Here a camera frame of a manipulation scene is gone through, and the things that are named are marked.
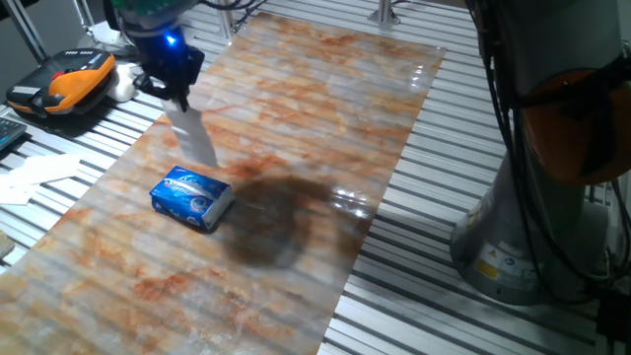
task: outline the orange and black case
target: orange and black case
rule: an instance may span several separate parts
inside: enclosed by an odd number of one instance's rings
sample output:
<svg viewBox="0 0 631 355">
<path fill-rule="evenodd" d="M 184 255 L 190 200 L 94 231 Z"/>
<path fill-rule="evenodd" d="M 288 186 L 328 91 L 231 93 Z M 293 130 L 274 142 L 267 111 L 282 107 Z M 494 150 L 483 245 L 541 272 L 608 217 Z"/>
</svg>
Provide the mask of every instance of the orange and black case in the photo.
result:
<svg viewBox="0 0 631 355">
<path fill-rule="evenodd" d="M 7 91 L 16 110 L 47 117 L 84 113 L 99 102 L 113 84 L 114 56 L 93 48 L 55 54 Z"/>
</svg>

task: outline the metal pole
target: metal pole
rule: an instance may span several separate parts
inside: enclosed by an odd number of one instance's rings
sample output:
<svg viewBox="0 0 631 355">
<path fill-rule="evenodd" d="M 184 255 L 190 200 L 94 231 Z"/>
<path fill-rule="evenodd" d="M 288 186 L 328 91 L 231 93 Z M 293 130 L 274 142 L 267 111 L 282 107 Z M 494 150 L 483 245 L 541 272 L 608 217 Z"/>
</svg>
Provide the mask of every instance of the metal pole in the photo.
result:
<svg viewBox="0 0 631 355">
<path fill-rule="evenodd" d="M 401 20 L 392 11 L 392 0 L 380 0 L 379 10 L 375 11 L 368 20 L 378 24 L 398 25 Z"/>
<path fill-rule="evenodd" d="M 11 15 L 13 23 L 16 25 L 24 42 L 31 50 L 33 57 L 37 63 L 41 65 L 44 61 L 48 60 L 49 56 L 43 48 L 41 37 L 39 37 L 24 6 L 22 6 L 20 0 L 2 0 L 2 3 L 9 15 Z"/>
<path fill-rule="evenodd" d="M 228 5 L 232 0 L 219 0 L 221 5 Z M 226 39 L 232 39 L 233 27 L 235 26 L 235 20 L 233 19 L 232 11 L 217 11 L 219 13 L 219 21 L 221 30 L 224 33 Z"/>
</svg>

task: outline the metal bracket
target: metal bracket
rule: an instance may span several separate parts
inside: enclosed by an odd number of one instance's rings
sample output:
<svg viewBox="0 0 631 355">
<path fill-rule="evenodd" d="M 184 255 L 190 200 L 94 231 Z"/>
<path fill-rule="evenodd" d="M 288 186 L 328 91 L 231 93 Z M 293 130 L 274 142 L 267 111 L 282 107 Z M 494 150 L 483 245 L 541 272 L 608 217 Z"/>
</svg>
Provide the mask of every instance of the metal bracket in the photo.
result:
<svg viewBox="0 0 631 355">
<path fill-rule="evenodd" d="M 27 14 L 24 6 L 22 6 L 22 2 L 20 2 L 20 0 L 1 1 L 4 4 L 4 7 L 7 9 L 9 15 L 11 15 L 13 23 L 16 25 L 16 28 L 22 36 L 22 39 L 31 50 L 33 57 L 35 58 L 37 63 L 41 65 L 50 57 L 46 53 L 46 50 L 43 48 L 41 37 L 37 33 L 33 22 L 31 22 L 29 14 Z"/>
<path fill-rule="evenodd" d="M 398 25 L 401 20 L 392 11 L 392 0 L 380 0 L 379 10 L 375 11 L 368 20 L 378 24 Z"/>
</svg>

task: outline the keyboard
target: keyboard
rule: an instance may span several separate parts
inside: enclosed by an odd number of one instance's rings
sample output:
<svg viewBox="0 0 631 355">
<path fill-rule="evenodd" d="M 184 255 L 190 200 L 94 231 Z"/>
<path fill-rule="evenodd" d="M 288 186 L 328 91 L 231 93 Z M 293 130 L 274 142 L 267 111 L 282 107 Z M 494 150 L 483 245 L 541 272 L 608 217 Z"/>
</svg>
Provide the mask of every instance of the keyboard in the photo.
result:
<svg viewBox="0 0 631 355">
<path fill-rule="evenodd" d="M 9 119 L 0 118 L 0 151 L 27 131 L 27 126 Z"/>
</svg>

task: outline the white paper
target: white paper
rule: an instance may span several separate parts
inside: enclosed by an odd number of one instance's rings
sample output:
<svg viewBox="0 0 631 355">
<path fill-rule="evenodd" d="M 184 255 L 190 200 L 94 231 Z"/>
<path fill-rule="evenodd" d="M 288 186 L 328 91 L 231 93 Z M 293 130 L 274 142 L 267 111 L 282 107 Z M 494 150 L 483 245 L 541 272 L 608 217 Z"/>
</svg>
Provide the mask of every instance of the white paper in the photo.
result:
<svg viewBox="0 0 631 355">
<path fill-rule="evenodd" d="M 73 177 L 77 174 L 80 161 L 81 156 L 74 154 L 29 157 L 23 166 L 9 172 L 13 179 L 9 185 L 22 186 Z"/>
<path fill-rule="evenodd" d="M 215 149 L 206 128 L 201 123 L 201 112 L 193 107 L 182 112 L 173 102 L 162 101 L 162 104 L 173 125 L 175 137 L 184 157 L 189 161 L 218 169 Z"/>
<path fill-rule="evenodd" d="M 39 185 L 0 186 L 0 204 L 27 205 L 35 195 Z"/>
</svg>

